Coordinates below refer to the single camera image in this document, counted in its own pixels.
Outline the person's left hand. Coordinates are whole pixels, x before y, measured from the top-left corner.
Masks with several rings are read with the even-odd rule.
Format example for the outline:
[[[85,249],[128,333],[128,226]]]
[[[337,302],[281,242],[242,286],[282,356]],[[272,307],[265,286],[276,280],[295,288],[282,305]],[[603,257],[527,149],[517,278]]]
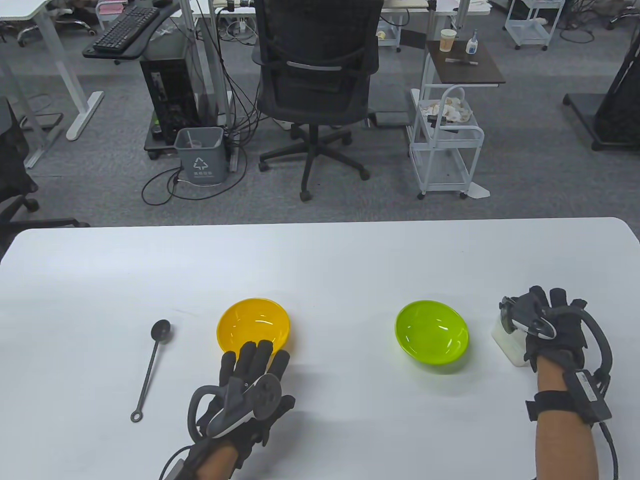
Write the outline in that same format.
[[[259,343],[246,342],[240,353],[232,350],[222,355],[218,386],[227,387],[233,383],[245,393],[263,375],[268,374],[282,380],[291,355],[286,350],[274,352],[274,344],[269,340]],[[211,438],[207,429],[211,421],[225,409],[226,398],[213,395],[205,413],[195,420],[194,414],[188,414],[189,435],[195,444],[195,460],[190,464],[196,479],[230,479],[233,473],[242,468],[257,444],[265,446],[270,438],[271,429],[283,415],[295,406],[295,397],[283,395],[278,407],[265,419],[249,419],[233,430],[218,438]]]

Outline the person's right hand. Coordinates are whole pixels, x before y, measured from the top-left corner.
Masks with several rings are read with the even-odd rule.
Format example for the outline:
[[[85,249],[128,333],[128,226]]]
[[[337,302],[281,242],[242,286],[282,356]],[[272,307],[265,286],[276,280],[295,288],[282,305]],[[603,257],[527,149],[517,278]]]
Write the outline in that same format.
[[[575,309],[586,302],[567,302],[566,290],[531,286],[526,294],[505,296],[498,304],[499,318],[492,331],[494,341],[516,367],[538,370],[541,358],[564,371],[585,366],[587,348],[583,320]]]

